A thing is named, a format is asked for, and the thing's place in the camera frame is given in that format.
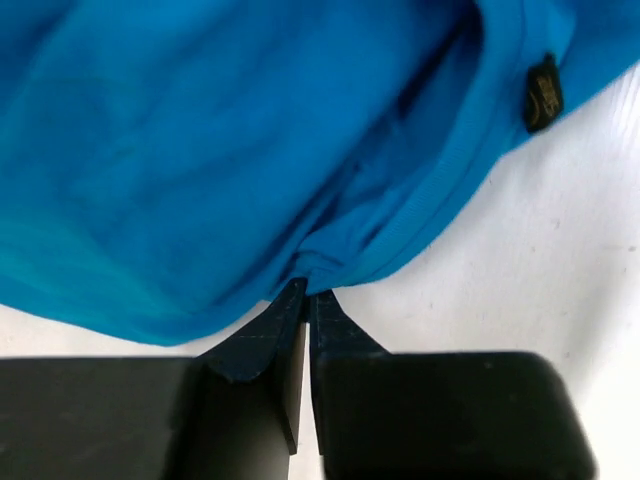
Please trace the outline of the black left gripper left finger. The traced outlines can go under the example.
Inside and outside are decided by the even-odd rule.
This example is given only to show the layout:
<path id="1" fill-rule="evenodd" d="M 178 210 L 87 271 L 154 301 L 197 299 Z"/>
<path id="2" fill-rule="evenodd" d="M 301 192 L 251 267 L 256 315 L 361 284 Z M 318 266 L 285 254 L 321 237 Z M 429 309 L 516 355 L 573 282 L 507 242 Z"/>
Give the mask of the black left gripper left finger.
<path id="1" fill-rule="evenodd" d="M 306 281 L 289 281 L 270 305 L 201 359 L 229 385 L 264 380 L 289 453 L 298 451 Z"/>

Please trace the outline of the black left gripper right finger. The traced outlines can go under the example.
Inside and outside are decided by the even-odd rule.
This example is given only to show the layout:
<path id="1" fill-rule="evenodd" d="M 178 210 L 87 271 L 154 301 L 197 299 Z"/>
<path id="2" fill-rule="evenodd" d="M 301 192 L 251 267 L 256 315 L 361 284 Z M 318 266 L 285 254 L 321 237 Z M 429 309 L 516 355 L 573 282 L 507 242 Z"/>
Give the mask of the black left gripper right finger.
<path id="1" fill-rule="evenodd" d="M 311 401 L 319 452 L 324 454 L 323 400 L 320 392 L 320 356 L 323 353 L 388 354 L 388 351 L 360 328 L 342 309 L 332 290 L 308 297 L 310 326 Z"/>

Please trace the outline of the blue t shirt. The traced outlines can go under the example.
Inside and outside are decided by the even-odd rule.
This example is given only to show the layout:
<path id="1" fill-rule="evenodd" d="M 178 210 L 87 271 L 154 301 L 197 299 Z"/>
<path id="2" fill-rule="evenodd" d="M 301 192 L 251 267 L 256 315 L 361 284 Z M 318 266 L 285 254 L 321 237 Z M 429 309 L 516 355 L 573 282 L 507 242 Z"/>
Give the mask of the blue t shirt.
<path id="1" fill-rule="evenodd" d="M 5 1 L 1 302 L 177 345 L 382 279 L 638 58 L 635 1 Z"/>

